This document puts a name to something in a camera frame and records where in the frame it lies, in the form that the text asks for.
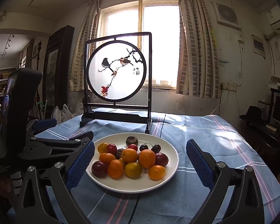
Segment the phone on gripper mount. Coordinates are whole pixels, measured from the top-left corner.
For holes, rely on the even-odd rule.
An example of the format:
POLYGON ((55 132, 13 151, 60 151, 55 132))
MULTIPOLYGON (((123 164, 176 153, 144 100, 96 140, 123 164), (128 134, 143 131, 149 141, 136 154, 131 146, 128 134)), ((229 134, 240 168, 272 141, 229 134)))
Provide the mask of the phone on gripper mount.
POLYGON ((42 72, 21 68, 10 74, 1 105, 1 136, 7 153, 19 154, 25 146, 29 110, 42 79, 42 72))

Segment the white plastic bag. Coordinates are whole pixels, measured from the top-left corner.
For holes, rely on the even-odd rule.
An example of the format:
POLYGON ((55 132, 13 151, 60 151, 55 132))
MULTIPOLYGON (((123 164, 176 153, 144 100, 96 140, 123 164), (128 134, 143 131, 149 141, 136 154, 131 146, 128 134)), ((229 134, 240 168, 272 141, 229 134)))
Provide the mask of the white plastic bag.
POLYGON ((54 107, 51 118, 56 119, 57 124, 60 124, 74 118, 74 115, 69 111, 68 106, 64 104, 62 110, 60 110, 58 106, 54 107))

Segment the dark framed painting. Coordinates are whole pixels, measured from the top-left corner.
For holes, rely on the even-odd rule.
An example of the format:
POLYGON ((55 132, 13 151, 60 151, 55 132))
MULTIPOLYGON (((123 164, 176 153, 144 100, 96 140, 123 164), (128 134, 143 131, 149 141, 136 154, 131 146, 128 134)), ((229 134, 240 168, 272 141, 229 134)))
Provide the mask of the dark framed painting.
POLYGON ((69 60, 74 27, 65 26, 49 37, 43 67, 42 100, 46 104, 45 119, 53 109, 67 102, 69 89, 69 60))

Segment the checkered curtain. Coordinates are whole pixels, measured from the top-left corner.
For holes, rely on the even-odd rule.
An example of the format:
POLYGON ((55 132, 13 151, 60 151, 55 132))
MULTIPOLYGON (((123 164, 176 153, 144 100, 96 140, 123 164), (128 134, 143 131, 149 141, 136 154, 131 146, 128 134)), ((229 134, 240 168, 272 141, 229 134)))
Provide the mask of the checkered curtain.
POLYGON ((87 41, 94 39, 97 33, 99 22, 101 0, 89 0, 85 16, 77 36, 76 45, 72 57, 69 74, 69 90, 82 91, 84 90, 84 59, 88 53, 85 51, 87 41))
POLYGON ((180 59, 176 92, 201 98, 219 97, 215 37, 204 0, 178 0, 180 59))

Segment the yellow-green plum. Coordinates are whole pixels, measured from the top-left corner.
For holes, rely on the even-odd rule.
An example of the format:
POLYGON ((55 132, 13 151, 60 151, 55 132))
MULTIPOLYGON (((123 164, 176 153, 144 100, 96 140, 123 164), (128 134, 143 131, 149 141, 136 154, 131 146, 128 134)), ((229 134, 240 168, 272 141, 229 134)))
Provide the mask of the yellow-green plum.
POLYGON ((138 162, 131 162, 126 164, 124 172, 127 177, 136 179, 141 176, 143 168, 138 162))

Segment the black hat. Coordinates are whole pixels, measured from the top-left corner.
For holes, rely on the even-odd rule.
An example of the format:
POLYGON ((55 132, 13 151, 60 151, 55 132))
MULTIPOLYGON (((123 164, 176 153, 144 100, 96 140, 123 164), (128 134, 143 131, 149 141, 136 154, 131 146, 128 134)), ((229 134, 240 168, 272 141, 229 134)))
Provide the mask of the black hat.
POLYGON ((256 106, 249 106, 247 112, 239 116, 240 119, 248 123, 261 123, 262 110, 256 106))

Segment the large orange mandarin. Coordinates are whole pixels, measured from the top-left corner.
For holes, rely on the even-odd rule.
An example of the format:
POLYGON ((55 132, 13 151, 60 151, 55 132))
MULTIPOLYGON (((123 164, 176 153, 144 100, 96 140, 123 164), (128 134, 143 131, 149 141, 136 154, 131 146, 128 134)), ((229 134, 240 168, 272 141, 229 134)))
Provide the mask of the large orange mandarin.
POLYGON ((148 169, 152 167, 155 164, 156 156, 155 153, 152 150, 144 149, 139 154, 139 164, 145 168, 148 169))

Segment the dark red plum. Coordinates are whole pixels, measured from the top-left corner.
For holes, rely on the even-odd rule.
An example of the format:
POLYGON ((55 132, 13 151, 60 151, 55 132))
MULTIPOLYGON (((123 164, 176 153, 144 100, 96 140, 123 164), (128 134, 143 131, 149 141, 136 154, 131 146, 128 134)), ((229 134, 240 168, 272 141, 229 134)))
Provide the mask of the dark red plum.
POLYGON ((164 153, 156 153, 155 158, 155 165, 166 167, 169 162, 167 155, 164 153))
POLYGON ((108 166, 107 164, 96 161, 91 166, 91 172, 97 178, 105 178, 107 176, 108 166))

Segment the wall ventilation fan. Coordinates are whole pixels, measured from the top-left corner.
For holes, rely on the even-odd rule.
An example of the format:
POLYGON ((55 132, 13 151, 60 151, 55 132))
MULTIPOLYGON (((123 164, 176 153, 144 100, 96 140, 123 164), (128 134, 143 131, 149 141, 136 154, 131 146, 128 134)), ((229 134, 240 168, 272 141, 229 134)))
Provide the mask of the wall ventilation fan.
POLYGON ((232 27, 237 30, 241 30, 241 25, 234 8, 218 3, 216 1, 213 1, 212 5, 214 8, 217 23, 224 26, 232 27))

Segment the dark cherry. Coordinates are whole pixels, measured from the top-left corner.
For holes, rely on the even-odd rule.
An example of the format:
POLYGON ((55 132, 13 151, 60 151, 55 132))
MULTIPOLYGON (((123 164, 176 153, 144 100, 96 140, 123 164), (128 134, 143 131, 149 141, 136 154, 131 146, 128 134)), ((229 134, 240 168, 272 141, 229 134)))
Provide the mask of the dark cherry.
POLYGON ((139 147, 139 150, 140 150, 140 151, 148 150, 148 149, 149 149, 149 147, 148 147, 147 144, 142 144, 142 145, 139 147))
POLYGON ((156 154, 159 153, 161 151, 161 146, 159 144, 155 144, 153 145, 153 147, 151 148, 151 150, 156 154))

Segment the right checkered curtain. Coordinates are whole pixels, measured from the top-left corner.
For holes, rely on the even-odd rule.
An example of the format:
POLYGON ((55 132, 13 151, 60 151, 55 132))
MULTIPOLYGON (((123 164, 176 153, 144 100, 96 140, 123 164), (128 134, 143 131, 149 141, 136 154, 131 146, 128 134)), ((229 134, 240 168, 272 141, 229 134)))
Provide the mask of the right checkered curtain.
POLYGON ((180 59, 176 92, 201 98, 219 97, 215 37, 204 0, 178 0, 180 59))

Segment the left checkered curtain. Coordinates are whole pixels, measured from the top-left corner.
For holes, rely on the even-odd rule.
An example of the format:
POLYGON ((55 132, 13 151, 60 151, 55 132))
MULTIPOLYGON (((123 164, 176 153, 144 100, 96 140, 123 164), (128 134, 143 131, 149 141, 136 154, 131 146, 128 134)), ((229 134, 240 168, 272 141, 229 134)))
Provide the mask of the left checkered curtain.
POLYGON ((84 90, 84 59, 88 53, 85 51, 87 41, 94 39, 97 33, 99 22, 101 0, 89 0, 85 16, 77 36, 76 45, 72 57, 69 74, 69 90, 82 91, 84 90))

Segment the round bird painting screen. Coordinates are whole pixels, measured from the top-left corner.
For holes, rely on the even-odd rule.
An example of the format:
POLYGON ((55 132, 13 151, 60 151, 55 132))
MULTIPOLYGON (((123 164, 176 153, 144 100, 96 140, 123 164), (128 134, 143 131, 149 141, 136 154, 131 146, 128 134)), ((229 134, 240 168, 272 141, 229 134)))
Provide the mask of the round bird painting screen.
POLYGON ((92 120, 152 125, 152 34, 134 32, 85 44, 80 127, 92 120))

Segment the red cherry tomato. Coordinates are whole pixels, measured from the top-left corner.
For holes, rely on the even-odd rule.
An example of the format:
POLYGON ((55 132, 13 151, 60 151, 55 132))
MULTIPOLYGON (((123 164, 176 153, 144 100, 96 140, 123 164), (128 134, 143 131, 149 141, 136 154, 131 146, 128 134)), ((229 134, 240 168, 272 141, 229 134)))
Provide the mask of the red cherry tomato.
POLYGON ((107 146, 107 152, 113 155, 116 155, 117 153, 117 147, 115 144, 108 144, 107 146))
POLYGON ((129 148, 129 149, 133 149, 133 150, 135 150, 136 152, 138 151, 138 146, 135 145, 135 144, 130 144, 130 145, 128 146, 128 148, 129 148))

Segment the dark cherry front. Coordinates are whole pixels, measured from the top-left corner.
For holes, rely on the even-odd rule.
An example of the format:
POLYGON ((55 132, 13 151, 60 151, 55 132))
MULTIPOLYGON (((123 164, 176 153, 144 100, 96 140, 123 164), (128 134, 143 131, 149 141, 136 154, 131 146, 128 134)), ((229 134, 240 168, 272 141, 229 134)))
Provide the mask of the dark cherry front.
POLYGON ((153 145, 153 147, 151 148, 151 150, 156 154, 159 153, 161 151, 161 146, 159 144, 155 144, 153 145))

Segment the white ceramic plate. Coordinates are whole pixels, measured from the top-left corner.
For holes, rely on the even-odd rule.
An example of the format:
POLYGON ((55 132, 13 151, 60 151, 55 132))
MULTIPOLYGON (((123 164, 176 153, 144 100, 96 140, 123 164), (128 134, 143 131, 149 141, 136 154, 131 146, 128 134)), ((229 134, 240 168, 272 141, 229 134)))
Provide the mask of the white ceramic plate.
POLYGON ((86 172, 99 186, 138 194, 167 183, 178 168, 178 153, 169 142, 145 133, 117 133, 95 142, 86 172))

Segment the small orange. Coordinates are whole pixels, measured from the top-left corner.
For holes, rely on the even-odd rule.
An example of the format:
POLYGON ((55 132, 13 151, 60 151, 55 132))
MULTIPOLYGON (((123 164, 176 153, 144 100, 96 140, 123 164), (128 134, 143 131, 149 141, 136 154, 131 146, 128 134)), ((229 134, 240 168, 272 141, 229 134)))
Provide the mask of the small orange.
POLYGON ((99 152, 99 154, 107 153, 108 145, 109 145, 108 143, 101 143, 100 145, 98 145, 97 151, 99 152))

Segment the wall power socket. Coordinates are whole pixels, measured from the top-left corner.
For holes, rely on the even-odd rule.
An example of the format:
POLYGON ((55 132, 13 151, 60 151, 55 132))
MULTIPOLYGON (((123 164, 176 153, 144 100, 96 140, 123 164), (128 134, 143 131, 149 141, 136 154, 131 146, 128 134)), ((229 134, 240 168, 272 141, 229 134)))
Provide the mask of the wall power socket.
POLYGON ((222 90, 236 92, 237 84, 236 83, 222 83, 222 90))

